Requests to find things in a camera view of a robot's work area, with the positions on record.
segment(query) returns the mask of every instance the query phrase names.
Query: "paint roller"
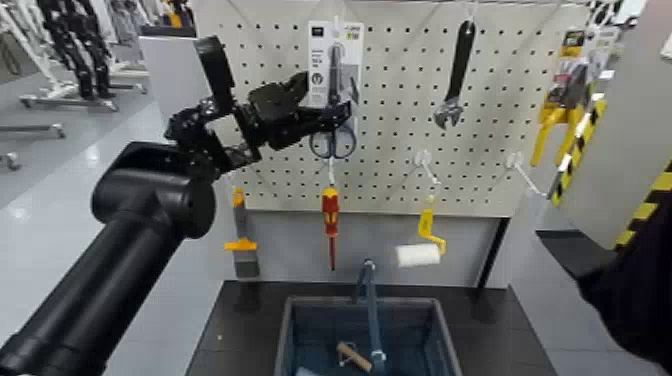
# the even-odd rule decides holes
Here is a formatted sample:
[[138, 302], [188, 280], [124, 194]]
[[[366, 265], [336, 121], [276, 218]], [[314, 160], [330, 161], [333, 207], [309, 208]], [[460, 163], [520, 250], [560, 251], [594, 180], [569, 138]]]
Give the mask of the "paint roller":
[[429, 195], [425, 199], [425, 208], [418, 222], [418, 236], [432, 243], [397, 246], [397, 262], [400, 268], [438, 264], [441, 262], [441, 256], [446, 253], [446, 241], [432, 235], [433, 203], [434, 196]]

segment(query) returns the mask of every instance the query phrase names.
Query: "black sleeve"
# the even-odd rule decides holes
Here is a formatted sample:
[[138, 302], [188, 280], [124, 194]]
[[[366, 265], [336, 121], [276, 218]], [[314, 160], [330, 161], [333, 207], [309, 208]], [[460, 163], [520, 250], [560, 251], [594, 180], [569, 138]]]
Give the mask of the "black sleeve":
[[578, 278], [614, 340], [672, 374], [672, 200], [606, 267]]

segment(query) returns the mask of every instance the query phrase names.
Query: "yellow and black caution tape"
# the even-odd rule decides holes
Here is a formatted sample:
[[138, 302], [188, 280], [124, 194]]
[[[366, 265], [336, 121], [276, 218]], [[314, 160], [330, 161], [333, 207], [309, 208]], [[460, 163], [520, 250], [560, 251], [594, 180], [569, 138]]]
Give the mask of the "yellow and black caution tape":
[[572, 181], [572, 173], [579, 167], [585, 147], [592, 139], [595, 127], [597, 127], [597, 124], [604, 115], [606, 107], [607, 102], [605, 100], [598, 100], [595, 102], [593, 110], [586, 119], [587, 122], [585, 123], [585, 126], [582, 127], [581, 125], [583, 124], [579, 125], [576, 131], [574, 144], [568, 150], [567, 154], [565, 154], [565, 158], [558, 168], [558, 176], [556, 177], [556, 181], [553, 184], [553, 189], [551, 191], [551, 202], [553, 203], [553, 206], [560, 205], [562, 195]]
[[630, 221], [628, 228], [625, 229], [616, 240], [614, 251], [618, 252], [628, 245], [637, 231], [644, 226], [649, 218], [651, 218], [658, 206], [663, 201], [670, 199], [672, 199], [672, 161], [668, 163], [665, 171], [663, 171], [663, 173], [653, 182], [646, 199], [639, 205], [637, 210], [635, 210], [635, 214], [632, 215], [632, 220]]

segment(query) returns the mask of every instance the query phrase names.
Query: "screwdriver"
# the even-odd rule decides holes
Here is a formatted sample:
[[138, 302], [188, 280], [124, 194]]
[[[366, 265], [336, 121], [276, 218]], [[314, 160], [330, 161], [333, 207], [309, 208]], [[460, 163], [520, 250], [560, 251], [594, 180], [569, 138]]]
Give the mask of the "screwdriver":
[[322, 191], [324, 227], [329, 239], [329, 267], [336, 270], [336, 236], [338, 235], [338, 191], [334, 187]]

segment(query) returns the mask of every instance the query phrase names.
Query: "wrench head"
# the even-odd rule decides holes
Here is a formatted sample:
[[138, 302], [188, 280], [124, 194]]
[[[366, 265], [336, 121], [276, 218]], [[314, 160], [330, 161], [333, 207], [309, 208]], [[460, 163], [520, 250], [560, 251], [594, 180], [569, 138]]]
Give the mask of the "wrench head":
[[434, 122], [441, 129], [446, 129], [446, 122], [450, 119], [453, 126], [460, 120], [460, 116], [464, 109], [458, 104], [459, 98], [450, 98], [443, 102], [434, 111]]

